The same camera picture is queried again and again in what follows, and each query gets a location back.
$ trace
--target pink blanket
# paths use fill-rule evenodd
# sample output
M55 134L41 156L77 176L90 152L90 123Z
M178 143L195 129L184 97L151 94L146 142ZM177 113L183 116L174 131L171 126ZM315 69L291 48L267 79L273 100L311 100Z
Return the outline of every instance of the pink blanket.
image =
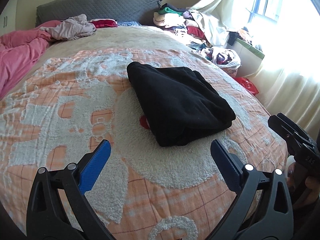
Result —
M41 26L56 27L60 23L50 21ZM39 27L0 37L0 99L29 72L52 40L52 36Z

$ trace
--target folded black fleece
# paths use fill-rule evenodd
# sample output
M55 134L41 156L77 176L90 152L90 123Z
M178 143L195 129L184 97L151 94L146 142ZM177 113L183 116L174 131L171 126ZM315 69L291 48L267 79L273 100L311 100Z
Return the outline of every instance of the folded black fleece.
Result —
M186 145L229 128L236 119L198 71L132 62L127 73L160 146Z

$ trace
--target patterned fabric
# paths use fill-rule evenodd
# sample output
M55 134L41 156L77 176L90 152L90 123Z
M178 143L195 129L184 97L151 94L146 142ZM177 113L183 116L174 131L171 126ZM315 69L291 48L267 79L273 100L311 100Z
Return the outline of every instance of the patterned fabric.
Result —
M138 22L120 22L118 26L141 26Z
M186 146L160 147L140 124L143 112L126 74L132 61L199 71L237 119L229 129ZM268 117L256 98L197 54L105 49L52 58L1 101L0 199L25 231L37 169L78 162L105 138L111 156L85 195L116 239L203 240L235 197L211 158L212 140L258 170L282 168L286 144L268 128ZM66 196L61 198L78 228Z

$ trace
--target quilted headboard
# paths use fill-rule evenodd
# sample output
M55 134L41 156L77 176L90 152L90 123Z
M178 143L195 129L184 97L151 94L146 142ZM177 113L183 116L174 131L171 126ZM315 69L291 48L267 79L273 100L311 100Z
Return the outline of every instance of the quilted headboard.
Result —
M55 0L37 7L36 26L85 14L88 20L115 19L153 25L153 13L162 0Z

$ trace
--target beige blanket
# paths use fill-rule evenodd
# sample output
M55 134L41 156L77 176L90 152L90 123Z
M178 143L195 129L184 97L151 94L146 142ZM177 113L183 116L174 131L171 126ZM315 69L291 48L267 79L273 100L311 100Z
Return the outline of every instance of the beige blanket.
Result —
M96 27L87 21L85 14L80 14L63 21L57 27L41 27L40 30L48 32L58 41L72 41L91 36Z

